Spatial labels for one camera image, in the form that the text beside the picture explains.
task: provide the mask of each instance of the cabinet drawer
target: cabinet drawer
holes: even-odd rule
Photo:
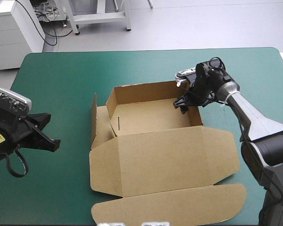
[[[31,50],[27,43],[0,46],[0,70],[20,67],[29,53]]]
[[[0,16],[0,31],[19,29],[12,15]]]
[[[20,30],[0,31],[0,45],[18,44],[25,42]]]

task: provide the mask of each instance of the cardboard box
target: cardboard box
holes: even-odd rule
[[[123,197],[94,205],[96,223],[201,225],[227,220],[242,208],[244,186],[213,186],[239,170],[233,135],[202,126],[197,107],[184,115],[174,109],[183,93],[167,81],[115,87],[107,107],[97,107],[95,96],[91,187]],[[213,208],[206,212],[206,205]],[[193,211],[200,215],[183,218]]]

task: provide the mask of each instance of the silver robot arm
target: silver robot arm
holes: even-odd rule
[[[265,117],[239,92],[239,85],[226,72],[218,57],[181,71],[175,76],[177,86],[189,82],[189,90],[174,102],[182,113],[188,106],[212,102],[231,107],[241,129],[241,154],[251,173],[266,189],[260,226],[283,226],[283,125]]]

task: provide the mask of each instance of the box lid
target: box lid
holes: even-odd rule
[[[213,185],[239,158],[230,132],[196,126],[115,137],[92,149],[90,166],[93,190],[129,197]]]
[[[242,209],[246,189],[241,184],[190,188],[127,197],[97,203],[92,216],[97,224],[167,221],[172,226],[197,226],[226,221]]]

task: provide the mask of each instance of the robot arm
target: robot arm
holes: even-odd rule
[[[28,114],[30,99],[11,90],[0,88],[0,160],[6,158],[11,175],[21,178],[28,173],[28,165],[19,148],[43,149],[51,152],[60,146],[60,140],[47,137],[42,130],[50,122],[50,114]],[[24,174],[15,172],[9,155],[16,153],[24,167]]]
[[[241,154],[259,185],[266,189],[260,226],[283,226],[283,125],[266,118],[239,92],[218,57],[176,74],[177,86],[189,83],[186,93],[174,102],[182,113],[188,106],[224,103],[237,116],[241,129]]]

